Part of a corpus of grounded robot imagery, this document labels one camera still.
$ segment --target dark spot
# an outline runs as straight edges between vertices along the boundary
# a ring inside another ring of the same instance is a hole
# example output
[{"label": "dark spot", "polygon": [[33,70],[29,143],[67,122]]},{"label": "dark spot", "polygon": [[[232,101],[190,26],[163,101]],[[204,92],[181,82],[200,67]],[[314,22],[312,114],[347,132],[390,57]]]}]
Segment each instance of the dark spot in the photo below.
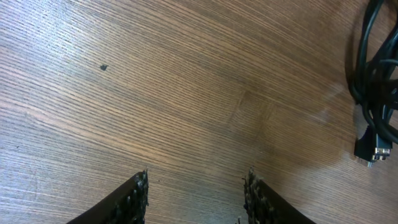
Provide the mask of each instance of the dark spot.
[{"label": "dark spot", "polygon": [[101,65],[99,68],[100,68],[102,71],[105,71],[107,67],[108,67],[107,65]]}]

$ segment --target wood grain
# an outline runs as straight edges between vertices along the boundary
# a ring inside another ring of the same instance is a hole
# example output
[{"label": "wood grain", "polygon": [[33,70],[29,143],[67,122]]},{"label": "wood grain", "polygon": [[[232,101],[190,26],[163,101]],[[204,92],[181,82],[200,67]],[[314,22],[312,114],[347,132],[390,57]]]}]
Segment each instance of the wood grain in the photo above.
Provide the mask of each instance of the wood grain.
[{"label": "wood grain", "polygon": [[397,223],[398,153],[353,158],[366,4],[1,1],[0,223],[65,223],[144,168],[148,223],[247,223],[250,166],[317,223]]}]

